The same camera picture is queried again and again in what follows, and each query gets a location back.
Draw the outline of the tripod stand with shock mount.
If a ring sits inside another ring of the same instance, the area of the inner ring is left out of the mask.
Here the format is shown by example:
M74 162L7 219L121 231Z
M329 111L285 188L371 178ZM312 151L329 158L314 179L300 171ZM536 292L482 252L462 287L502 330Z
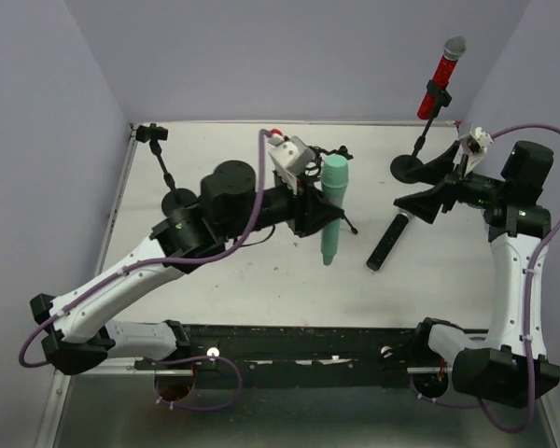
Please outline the tripod stand with shock mount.
M308 175L314 182L314 187L320 189L331 203L343 209L344 197L349 185L349 164L352 159L346 147L326 151L313 147L315 154L314 165L318 169L316 176ZM340 221L337 219L326 226L321 233L322 245L337 245L340 233Z

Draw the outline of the round-base mic stand with clip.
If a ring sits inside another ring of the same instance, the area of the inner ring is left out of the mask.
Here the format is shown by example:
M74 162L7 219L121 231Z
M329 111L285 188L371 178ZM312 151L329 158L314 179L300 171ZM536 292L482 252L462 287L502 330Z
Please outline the round-base mic stand with clip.
M411 154L397 156L390 164L390 173L392 176L404 184L412 184L416 182L413 174L415 170L424 166L418 158L418 155L425 145L427 133L434 119L439 115L441 109L443 107L448 107L452 101L452 96L446 88L441 88L432 79L427 83L427 93L433 100L433 105L429 109L429 118L427 119L425 128L413 145L413 152Z

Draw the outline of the black glitter microphone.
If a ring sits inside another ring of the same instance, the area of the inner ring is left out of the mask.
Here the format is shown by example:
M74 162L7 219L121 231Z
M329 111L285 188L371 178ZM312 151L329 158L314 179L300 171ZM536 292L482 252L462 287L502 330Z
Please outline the black glitter microphone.
M404 210L399 210L397 212L366 261L366 266L370 270L378 272L381 269L411 219L412 215L408 212Z

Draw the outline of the red glitter microphone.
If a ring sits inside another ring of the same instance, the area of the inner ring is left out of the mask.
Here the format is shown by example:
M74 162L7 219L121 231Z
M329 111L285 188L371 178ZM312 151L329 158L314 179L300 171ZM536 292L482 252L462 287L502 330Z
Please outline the red glitter microphone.
M430 118L432 109L445 92L457 62L464 55L466 49L467 41L464 36L454 35L447 39L443 46L442 56L435 73L432 79L427 83L426 95L417 111L418 118Z

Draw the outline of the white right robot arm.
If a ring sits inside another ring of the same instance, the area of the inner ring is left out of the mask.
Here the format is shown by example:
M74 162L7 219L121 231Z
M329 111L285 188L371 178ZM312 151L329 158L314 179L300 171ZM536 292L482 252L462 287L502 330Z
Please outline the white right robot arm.
M517 409L560 381L540 329L538 269L547 253L551 214L537 200L552 166L551 149L518 141L500 179L455 169L433 188L394 201L427 223L455 203L483 210L495 266L493 311L484 340L473 341L459 326L435 318L417 326L416 339L451 366L455 391Z

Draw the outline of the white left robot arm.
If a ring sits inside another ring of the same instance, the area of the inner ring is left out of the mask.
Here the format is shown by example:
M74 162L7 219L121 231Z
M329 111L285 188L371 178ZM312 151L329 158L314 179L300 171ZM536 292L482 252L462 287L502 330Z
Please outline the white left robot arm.
M321 233L322 260L330 265L343 217L347 159L326 157L319 187L305 174L295 176L294 186L279 171L273 174L273 187L261 189L249 164L222 162L202 179L200 195L182 194L180 205L121 261L67 294L31 299L35 322L46 333L41 345L47 363L76 375L110 358L188 357L189 338L180 323L116 316L158 287L228 257L253 231L285 223L298 237Z

